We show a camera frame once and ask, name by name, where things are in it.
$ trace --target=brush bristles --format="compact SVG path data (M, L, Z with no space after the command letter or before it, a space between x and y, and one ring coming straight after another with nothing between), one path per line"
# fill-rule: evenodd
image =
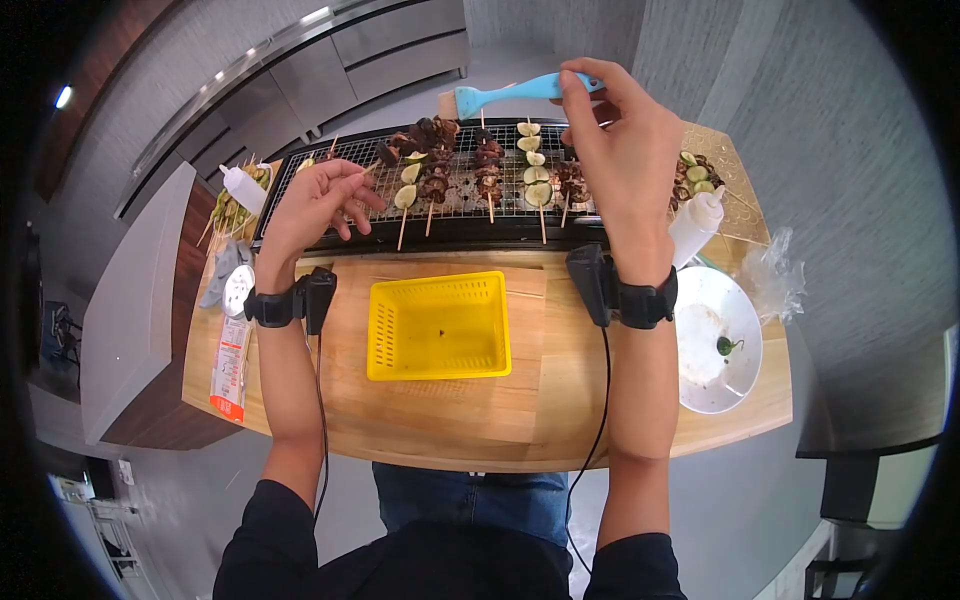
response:
M442 119L457 118L457 97L453 91L446 91L437 96L437 114Z

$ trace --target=round metal lid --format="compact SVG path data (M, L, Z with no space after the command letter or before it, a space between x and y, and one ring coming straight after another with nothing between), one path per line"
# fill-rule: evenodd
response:
M231 319L243 315L243 303L253 289L253 282L253 267L250 265L240 265L233 270L224 284L224 296L220 302L225 315Z

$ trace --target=white squeeze bottle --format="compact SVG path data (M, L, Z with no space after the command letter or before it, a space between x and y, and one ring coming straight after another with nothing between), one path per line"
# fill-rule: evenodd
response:
M260 187L254 178L239 167L228 169L220 165L220 170L224 174L224 187L227 193L251 214L260 214L263 204L267 202L267 190Z
M713 193L695 194L677 211L677 218L669 230L674 244L673 266L677 269L689 262L720 228L723 192L724 186L721 185Z

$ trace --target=sleeve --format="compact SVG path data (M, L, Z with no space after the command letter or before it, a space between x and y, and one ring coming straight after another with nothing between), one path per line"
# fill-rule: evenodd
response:
M316 569L313 513L289 488L262 479L224 550L213 598L293 597Z
M686 600L670 536L640 534L607 544L593 557L584 600Z

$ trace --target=basting brush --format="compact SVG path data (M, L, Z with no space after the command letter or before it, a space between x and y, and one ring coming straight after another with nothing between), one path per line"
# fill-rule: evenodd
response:
M604 87L603 82L590 75L576 73L576 76L584 83L588 92ZM453 91L444 92L437 96L437 114L442 119L463 121L479 112L480 108L498 100L509 98L563 98L563 96L560 91L560 73L550 73L540 75L523 84L491 91L480 91L475 87L456 87Z

